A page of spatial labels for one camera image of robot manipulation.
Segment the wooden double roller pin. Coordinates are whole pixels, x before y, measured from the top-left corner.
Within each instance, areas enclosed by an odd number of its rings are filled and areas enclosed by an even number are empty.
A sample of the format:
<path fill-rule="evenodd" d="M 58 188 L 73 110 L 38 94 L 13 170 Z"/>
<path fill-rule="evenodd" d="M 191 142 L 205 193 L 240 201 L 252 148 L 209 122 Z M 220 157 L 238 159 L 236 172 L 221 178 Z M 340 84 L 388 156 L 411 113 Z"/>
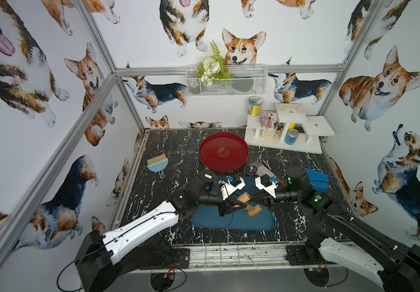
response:
<path fill-rule="evenodd" d="M 253 206 L 249 203 L 251 199 L 250 199 L 250 195 L 247 192 L 239 195 L 236 199 L 242 202 L 245 202 L 247 204 L 247 207 L 244 207 L 244 208 L 246 210 L 247 215 L 250 217 L 254 217 L 262 211 L 262 206 L 260 205 Z"/>

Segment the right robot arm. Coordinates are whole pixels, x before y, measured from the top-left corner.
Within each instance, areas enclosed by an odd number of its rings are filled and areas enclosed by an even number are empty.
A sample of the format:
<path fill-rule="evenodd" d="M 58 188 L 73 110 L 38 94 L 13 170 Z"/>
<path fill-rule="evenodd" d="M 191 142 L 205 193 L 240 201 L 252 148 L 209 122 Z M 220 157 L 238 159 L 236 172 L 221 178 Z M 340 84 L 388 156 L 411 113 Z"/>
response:
<path fill-rule="evenodd" d="M 293 169 L 276 177 L 263 164 L 254 164 L 255 185 L 260 198 L 273 208 L 296 203 L 311 223 L 326 225 L 342 233 L 355 248 L 328 236 L 321 228 L 308 234 L 299 248 L 287 248 L 291 265 L 333 262 L 376 283 L 385 292 L 420 292 L 420 247 L 408 247 L 377 231 L 341 209 L 332 195 L 327 175 L 311 178 L 311 171 Z"/>

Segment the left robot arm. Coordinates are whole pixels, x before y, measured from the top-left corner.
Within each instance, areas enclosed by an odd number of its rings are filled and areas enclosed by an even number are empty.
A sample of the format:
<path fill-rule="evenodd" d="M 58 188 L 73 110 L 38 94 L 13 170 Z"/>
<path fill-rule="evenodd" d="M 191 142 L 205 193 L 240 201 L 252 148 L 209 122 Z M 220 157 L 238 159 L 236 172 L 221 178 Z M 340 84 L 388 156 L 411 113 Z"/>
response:
<path fill-rule="evenodd" d="M 174 250 L 155 235 L 181 219 L 190 219 L 201 205 L 216 206 L 221 215 L 246 207 L 230 197 L 244 187 L 242 177 L 218 179 L 212 171 L 202 170 L 191 183 L 133 222 L 103 234 L 87 234 L 74 260 L 82 289 L 103 292 L 120 276 L 139 269 L 177 269 L 188 253 Z"/>

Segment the metal dough scraper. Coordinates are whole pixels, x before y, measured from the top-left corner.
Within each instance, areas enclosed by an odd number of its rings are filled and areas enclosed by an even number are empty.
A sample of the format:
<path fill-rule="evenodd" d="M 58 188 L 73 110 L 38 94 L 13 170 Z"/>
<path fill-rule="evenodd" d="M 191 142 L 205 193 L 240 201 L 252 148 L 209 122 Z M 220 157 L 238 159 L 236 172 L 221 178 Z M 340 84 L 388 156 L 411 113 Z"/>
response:
<path fill-rule="evenodd" d="M 257 176 L 268 175 L 269 177 L 276 178 L 276 175 L 269 168 L 267 168 L 264 164 L 262 164 L 260 161 L 254 162 L 253 165 L 256 168 L 256 175 Z"/>

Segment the teal plastic tray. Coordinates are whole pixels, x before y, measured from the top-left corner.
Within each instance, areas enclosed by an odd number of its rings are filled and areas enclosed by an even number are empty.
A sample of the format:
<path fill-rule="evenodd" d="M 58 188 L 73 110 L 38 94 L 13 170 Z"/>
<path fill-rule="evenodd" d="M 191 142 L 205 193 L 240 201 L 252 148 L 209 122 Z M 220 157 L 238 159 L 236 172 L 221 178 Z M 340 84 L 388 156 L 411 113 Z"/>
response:
<path fill-rule="evenodd" d="M 210 190 L 204 190 L 203 194 L 220 191 L 217 184 L 223 180 L 223 176 L 216 176 L 216 181 L 210 183 Z M 267 207 L 262 206 L 262 211 L 254 217 L 247 215 L 246 210 L 239 210 L 233 214 L 221 217 L 216 206 L 201 205 L 191 217 L 194 226 L 207 229 L 231 229 L 231 230 L 250 230 L 250 231 L 269 231 L 274 226 L 273 213 Z"/>

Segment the round metal cutter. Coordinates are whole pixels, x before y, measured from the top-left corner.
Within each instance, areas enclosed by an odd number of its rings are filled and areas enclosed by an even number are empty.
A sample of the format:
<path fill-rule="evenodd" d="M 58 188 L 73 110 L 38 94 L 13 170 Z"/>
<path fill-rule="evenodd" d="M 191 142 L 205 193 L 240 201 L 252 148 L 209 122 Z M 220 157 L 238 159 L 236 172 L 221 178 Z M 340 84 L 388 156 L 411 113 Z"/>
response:
<path fill-rule="evenodd" d="M 244 172 L 247 176 L 256 176 L 258 168 L 254 164 L 247 164 L 244 168 Z"/>

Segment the red round tray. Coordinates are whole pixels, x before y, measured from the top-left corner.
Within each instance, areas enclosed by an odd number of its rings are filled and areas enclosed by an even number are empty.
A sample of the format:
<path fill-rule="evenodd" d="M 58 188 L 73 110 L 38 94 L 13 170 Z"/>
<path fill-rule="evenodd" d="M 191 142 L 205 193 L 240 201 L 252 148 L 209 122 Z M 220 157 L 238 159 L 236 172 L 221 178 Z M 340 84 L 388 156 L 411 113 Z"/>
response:
<path fill-rule="evenodd" d="M 227 132 L 208 136 L 199 147 L 201 162 L 215 172 L 232 172 L 239 169 L 246 163 L 249 153 L 243 138 Z"/>

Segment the blue can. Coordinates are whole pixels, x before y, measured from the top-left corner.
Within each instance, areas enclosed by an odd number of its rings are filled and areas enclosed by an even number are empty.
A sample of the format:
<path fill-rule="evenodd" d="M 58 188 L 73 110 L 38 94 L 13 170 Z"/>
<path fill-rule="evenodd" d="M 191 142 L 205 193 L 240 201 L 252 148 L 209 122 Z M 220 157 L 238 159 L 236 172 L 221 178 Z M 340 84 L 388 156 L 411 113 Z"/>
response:
<path fill-rule="evenodd" d="M 299 131 L 297 131 L 297 129 L 291 129 L 289 131 L 287 131 L 285 138 L 284 138 L 284 142 L 289 145 L 292 146 L 296 143 L 296 140 L 299 136 Z"/>

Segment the white tiered shelf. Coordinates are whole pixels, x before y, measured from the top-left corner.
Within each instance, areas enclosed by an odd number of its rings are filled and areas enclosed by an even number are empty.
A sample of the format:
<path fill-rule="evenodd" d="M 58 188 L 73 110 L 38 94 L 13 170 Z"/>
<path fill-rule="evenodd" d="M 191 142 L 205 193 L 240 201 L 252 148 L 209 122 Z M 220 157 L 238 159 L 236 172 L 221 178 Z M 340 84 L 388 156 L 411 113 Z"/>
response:
<path fill-rule="evenodd" d="M 307 116 L 300 103 L 277 103 L 276 111 L 248 116 L 245 142 L 250 146 L 321 154 L 321 137 L 335 132 L 323 116 Z"/>

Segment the pink flower decoration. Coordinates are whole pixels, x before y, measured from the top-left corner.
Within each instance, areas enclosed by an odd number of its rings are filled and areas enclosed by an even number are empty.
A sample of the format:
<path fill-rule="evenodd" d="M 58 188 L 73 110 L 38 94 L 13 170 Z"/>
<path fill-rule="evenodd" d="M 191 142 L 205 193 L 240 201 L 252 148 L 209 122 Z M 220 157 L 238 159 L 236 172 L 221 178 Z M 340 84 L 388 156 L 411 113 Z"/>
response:
<path fill-rule="evenodd" d="M 262 111 L 259 115 L 259 123 L 261 127 L 267 130 L 275 129 L 278 121 L 278 114 L 275 112 Z"/>

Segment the light blue hand brush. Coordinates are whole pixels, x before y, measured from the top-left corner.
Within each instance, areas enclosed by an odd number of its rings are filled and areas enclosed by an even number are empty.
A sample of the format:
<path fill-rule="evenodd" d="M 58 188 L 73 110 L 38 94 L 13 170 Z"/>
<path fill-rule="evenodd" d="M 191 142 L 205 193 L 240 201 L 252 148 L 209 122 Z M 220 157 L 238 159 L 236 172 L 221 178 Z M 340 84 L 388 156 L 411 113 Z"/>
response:
<path fill-rule="evenodd" d="M 165 154 L 147 160 L 148 169 L 151 172 L 158 173 L 161 179 L 165 178 L 165 168 L 167 168 L 168 163 L 169 160 Z"/>

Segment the yellow sunflower seed can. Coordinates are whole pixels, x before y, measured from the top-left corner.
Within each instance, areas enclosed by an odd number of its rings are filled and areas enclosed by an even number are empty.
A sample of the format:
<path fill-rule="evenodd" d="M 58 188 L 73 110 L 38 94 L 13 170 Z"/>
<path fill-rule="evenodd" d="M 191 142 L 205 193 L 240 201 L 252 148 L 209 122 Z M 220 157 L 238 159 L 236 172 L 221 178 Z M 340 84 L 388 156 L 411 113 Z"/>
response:
<path fill-rule="evenodd" d="M 248 100 L 248 114 L 258 116 L 262 111 L 263 100 L 258 96 L 251 96 Z"/>

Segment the artificial green white flowers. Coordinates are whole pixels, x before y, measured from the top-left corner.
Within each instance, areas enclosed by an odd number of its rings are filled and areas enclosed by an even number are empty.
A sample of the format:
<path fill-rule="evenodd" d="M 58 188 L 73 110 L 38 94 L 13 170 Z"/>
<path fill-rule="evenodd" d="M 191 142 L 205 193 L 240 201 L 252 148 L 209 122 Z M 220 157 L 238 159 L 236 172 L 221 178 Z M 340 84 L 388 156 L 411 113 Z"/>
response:
<path fill-rule="evenodd" d="M 213 40 L 211 41 L 211 50 L 212 56 L 205 58 L 203 62 L 199 63 L 194 74 L 194 77 L 206 86 L 213 85 L 217 80 L 233 78 L 225 65 L 218 46 Z"/>

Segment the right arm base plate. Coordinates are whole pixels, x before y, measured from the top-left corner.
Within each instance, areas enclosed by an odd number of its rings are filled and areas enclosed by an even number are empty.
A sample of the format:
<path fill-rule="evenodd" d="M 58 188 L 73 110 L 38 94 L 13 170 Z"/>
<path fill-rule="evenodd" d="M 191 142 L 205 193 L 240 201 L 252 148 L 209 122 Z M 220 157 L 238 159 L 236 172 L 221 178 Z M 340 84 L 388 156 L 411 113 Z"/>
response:
<path fill-rule="evenodd" d="M 318 248 L 306 245 L 286 246 L 286 260 L 292 266 L 319 265 L 324 261 Z"/>

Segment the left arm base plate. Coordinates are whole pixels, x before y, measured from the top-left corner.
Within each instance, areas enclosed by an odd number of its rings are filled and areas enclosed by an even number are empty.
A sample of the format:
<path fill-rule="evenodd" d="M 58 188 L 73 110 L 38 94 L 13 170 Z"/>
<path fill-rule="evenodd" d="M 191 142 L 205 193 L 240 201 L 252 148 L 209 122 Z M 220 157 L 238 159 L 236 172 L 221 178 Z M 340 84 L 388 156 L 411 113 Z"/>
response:
<path fill-rule="evenodd" d="M 152 253 L 144 260 L 145 265 L 139 270 L 164 270 L 170 268 L 188 269 L 190 263 L 190 249 L 177 248 L 165 252 Z"/>

